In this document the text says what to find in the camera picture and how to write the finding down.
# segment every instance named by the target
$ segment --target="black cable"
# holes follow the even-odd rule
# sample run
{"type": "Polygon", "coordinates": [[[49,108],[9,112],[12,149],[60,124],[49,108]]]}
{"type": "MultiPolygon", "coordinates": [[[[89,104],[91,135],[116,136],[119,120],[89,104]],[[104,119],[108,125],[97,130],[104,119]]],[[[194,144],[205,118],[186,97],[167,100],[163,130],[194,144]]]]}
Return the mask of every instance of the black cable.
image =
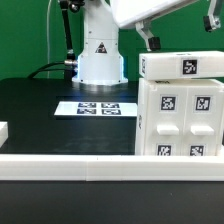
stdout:
{"type": "Polygon", "coordinates": [[[52,67],[52,66],[55,66],[55,65],[62,65],[62,64],[64,64],[63,61],[52,62],[52,63],[46,64],[46,65],[38,68],[36,71],[32,72],[31,74],[29,74],[27,76],[27,78],[32,79],[37,73],[39,73],[39,71],[44,70],[45,68],[49,68],[49,67],[52,67]]]}
{"type": "Polygon", "coordinates": [[[64,68],[64,69],[63,68],[41,69],[41,70],[37,70],[37,71],[31,73],[28,76],[28,79],[34,78],[34,76],[36,76],[40,72],[54,72],[54,71],[73,71],[73,69],[66,69],[66,68],[64,68]]]}

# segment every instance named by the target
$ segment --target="black tabletop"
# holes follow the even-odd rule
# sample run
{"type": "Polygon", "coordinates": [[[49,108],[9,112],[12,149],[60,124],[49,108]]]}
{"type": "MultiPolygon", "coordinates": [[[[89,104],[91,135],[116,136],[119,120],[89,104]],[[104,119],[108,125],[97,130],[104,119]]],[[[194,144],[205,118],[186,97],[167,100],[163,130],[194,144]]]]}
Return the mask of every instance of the black tabletop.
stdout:
{"type": "Polygon", "coordinates": [[[60,101],[137,103],[138,84],[92,90],[63,80],[6,79],[0,82],[0,121],[9,139],[1,153],[134,154],[136,117],[54,116],[60,101]]]}

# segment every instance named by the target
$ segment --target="white foam block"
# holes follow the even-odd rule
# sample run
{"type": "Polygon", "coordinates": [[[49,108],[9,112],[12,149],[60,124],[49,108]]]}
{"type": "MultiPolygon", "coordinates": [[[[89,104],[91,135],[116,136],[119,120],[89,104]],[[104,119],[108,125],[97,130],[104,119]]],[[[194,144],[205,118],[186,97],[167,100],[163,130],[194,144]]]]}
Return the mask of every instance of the white foam block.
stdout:
{"type": "Polygon", "coordinates": [[[61,101],[55,111],[56,116],[104,116],[136,117],[136,103],[71,102],[61,101]]]}
{"type": "Polygon", "coordinates": [[[179,135],[179,129],[175,125],[158,125],[159,135],[179,135]]]}
{"type": "Polygon", "coordinates": [[[209,126],[191,126],[191,132],[194,135],[214,135],[215,131],[209,126]]]}
{"type": "Polygon", "coordinates": [[[216,156],[221,150],[224,84],[209,79],[140,79],[136,155],[216,156]]]}
{"type": "Polygon", "coordinates": [[[7,138],[8,138],[8,123],[0,122],[0,147],[2,147],[7,138]]]}
{"type": "Polygon", "coordinates": [[[147,80],[224,76],[224,53],[219,51],[148,53],[140,55],[140,75],[147,80]]]}

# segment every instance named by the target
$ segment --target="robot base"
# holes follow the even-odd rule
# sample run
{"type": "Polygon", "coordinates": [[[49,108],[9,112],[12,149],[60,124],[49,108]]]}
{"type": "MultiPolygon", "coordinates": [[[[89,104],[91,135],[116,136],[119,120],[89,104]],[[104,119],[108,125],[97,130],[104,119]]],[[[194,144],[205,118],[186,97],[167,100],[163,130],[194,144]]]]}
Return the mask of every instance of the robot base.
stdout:
{"type": "Polygon", "coordinates": [[[72,79],[72,86],[83,90],[89,90],[93,92],[110,92],[128,87],[128,79],[122,80],[105,80],[105,81],[94,81],[89,82],[88,80],[80,80],[77,78],[72,79]]]}

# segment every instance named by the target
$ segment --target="black table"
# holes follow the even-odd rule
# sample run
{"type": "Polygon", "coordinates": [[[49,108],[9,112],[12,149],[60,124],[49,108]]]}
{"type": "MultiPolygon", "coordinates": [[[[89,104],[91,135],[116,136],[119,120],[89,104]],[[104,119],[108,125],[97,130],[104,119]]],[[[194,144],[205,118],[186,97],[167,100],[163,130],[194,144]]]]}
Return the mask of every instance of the black table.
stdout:
{"type": "MultiPolygon", "coordinates": [[[[132,155],[135,118],[55,118],[60,100],[137,102],[137,83],[97,93],[62,80],[0,82],[2,154],[132,155]]],[[[223,182],[1,181],[0,223],[220,224],[223,182]]]]}
{"type": "Polygon", "coordinates": [[[63,80],[0,82],[0,121],[9,139],[1,153],[133,155],[135,117],[55,117],[60,101],[137,103],[137,83],[93,91],[63,80]]]}

